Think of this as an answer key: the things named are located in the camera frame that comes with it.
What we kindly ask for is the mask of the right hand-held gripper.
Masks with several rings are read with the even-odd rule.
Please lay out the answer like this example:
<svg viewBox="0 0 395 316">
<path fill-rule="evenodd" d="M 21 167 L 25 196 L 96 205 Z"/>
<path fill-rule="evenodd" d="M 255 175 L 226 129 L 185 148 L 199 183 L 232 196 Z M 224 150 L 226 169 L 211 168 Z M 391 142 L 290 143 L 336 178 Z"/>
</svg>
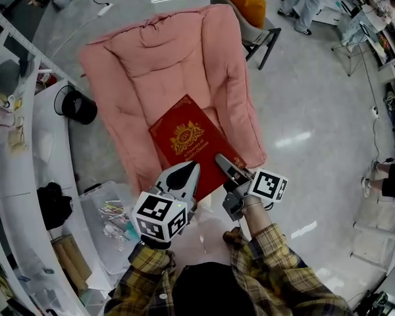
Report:
<svg viewBox="0 0 395 316">
<path fill-rule="evenodd" d="M 223 208 L 232 221 L 240 220 L 244 209 L 251 204 L 261 204 L 269 211 L 275 203 L 282 201 L 287 178 L 261 168 L 251 174 L 247 168 L 237 166 L 221 153 L 216 154 L 215 162 L 228 177 L 224 184 Z"/>
</svg>

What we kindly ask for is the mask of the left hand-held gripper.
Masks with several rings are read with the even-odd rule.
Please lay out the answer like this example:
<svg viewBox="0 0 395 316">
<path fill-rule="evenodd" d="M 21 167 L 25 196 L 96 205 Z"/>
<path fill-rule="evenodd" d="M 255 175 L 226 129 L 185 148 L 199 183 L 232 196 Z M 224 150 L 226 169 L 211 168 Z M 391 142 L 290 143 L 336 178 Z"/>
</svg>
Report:
<svg viewBox="0 0 395 316">
<path fill-rule="evenodd" d="M 170 242 L 189 222 L 200 177 L 196 161 L 164 170 L 154 185 L 142 192 L 132 210 L 132 222 L 140 237 Z"/>
</svg>

